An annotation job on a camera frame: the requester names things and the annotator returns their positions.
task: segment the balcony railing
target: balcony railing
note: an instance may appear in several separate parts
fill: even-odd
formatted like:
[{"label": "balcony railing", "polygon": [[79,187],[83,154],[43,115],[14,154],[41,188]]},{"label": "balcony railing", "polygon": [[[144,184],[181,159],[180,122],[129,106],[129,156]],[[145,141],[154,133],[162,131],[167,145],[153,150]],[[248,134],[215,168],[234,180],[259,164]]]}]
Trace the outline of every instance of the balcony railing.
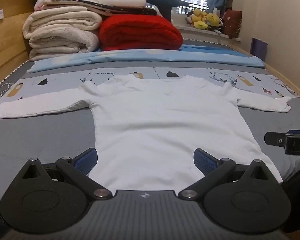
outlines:
[{"label": "balcony railing", "polygon": [[[150,3],[147,3],[146,5],[147,8],[153,8],[154,9],[154,5],[150,4]],[[202,6],[202,5],[199,5],[199,4],[194,4],[194,3],[189,3],[188,6],[179,6],[177,7],[176,9],[176,13],[180,13],[180,14],[188,14],[188,12],[191,12],[193,11],[194,9],[200,9],[200,10],[207,10],[209,9],[208,7],[206,6]]]}]

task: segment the blue gripper pad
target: blue gripper pad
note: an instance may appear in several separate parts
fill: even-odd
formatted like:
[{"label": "blue gripper pad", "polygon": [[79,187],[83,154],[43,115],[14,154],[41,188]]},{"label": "blue gripper pad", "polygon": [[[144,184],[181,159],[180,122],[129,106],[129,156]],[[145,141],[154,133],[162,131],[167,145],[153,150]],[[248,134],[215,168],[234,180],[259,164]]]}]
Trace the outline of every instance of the blue gripper pad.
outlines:
[{"label": "blue gripper pad", "polygon": [[87,175],[98,162],[98,153],[95,148],[89,148],[72,159],[73,166]]},{"label": "blue gripper pad", "polygon": [[193,154],[194,165],[202,172],[203,175],[207,175],[214,169],[218,168],[219,160],[211,156],[202,149],[196,149]]},{"label": "blue gripper pad", "polygon": [[300,134],[300,130],[289,130],[287,133],[289,133],[289,134]]}]

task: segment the stuffed toy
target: stuffed toy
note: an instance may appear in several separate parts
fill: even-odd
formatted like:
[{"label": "stuffed toy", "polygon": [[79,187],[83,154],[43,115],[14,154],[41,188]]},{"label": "stuffed toy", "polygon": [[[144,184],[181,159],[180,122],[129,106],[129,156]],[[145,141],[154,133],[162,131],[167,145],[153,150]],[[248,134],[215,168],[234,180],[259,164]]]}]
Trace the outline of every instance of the stuffed toy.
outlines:
[{"label": "stuffed toy", "polygon": [[224,29],[223,34],[228,35],[230,39],[237,38],[239,36],[242,11],[227,10],[223,16]]},{"label": "stuffed toy", "polygon": [[208,13],[205,22],[212,27],[220,27],[222,25],[221,19],[213,13]]},{"label": "stuffed toy", "polygon": [[207,25],[205,22],[203,21],[198,21],[194,23],[194,27],[200,30],[205,30],[209,28],[209,25]]},{"label": "stuffed toy", "polygon": [[195,22],[201,21],[202,18],[201,18],[201,15],[196,16],[196,15],[193,14],[193,15],[191,15],[191,20],[192,20],[193,23],[195,23]]},{"label": "stuffed toy", "polygon": [[222,20],[216,14],[207,13],[198,8],[187,14],[187,21],[200,30],[210,30],[220,33],[223,27]]}]

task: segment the wooden bed frame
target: wooden bed frame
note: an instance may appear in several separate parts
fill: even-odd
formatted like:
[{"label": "wooden bed frame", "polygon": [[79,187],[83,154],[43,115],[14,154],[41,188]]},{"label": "wooden bed frame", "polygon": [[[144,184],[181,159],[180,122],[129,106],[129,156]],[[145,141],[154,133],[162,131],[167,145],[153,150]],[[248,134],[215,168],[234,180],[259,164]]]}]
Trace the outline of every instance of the wooden bed frame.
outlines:
[{"label": "wooden bed frame", "polygon": [[[0,82],[13,70],[29,59],[30,47],[23,38],[22,26],[27,17],[34,11],[37,0],[0,0],[4,19],[0,20]],[[239,52],[250,55],[237,45],[231,47]],[[292,88],[299,96],[300,89],[288,77],[277,69],[265,64],[266,70]]]}]

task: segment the shirt sleeve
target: shirt sleeve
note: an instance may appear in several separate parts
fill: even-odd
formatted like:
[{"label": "shirt sleeve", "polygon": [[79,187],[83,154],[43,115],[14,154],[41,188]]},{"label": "shirt sleeve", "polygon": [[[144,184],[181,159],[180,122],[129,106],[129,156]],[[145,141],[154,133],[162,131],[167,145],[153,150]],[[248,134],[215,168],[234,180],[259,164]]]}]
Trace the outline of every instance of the shirt sleeve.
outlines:
[{"label": "shirt sleeve", "polygon": [[291,109],[287,104],[291,100],[290,97],[271,98],[257,93],[240,90],[233,87],[230,82],[226,82],[219,92],[229,100],[235,100],[237,106],[280,113],[287,113]]},{"label": "shirt sleeve", "polygon": [[94,98],[94,95],[91,94],[92,86],[96,87],[92,83],[85,82],[76,89],[66,89],[1,103],[0,119],[62,113],[88,107]]}]

